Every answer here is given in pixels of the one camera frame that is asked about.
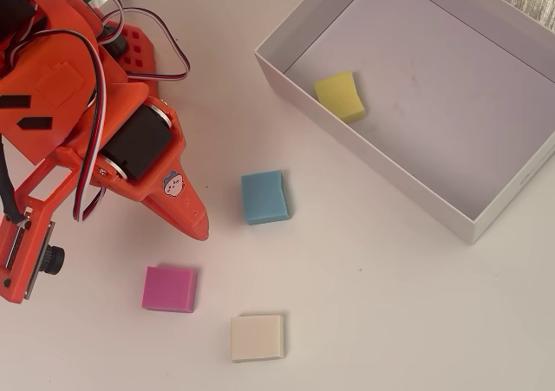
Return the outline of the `orange gripper black servo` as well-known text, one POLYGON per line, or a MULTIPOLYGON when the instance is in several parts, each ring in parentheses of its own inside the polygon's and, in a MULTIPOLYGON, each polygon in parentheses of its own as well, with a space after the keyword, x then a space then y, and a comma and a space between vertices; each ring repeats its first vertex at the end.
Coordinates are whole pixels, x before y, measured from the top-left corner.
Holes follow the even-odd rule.
POLYGON ((206 208, 180 163, 186 142, 176 112, 141 83, 108 90, 108 135, 95 184, 141 202, 191 238, 207 240, 206 208))

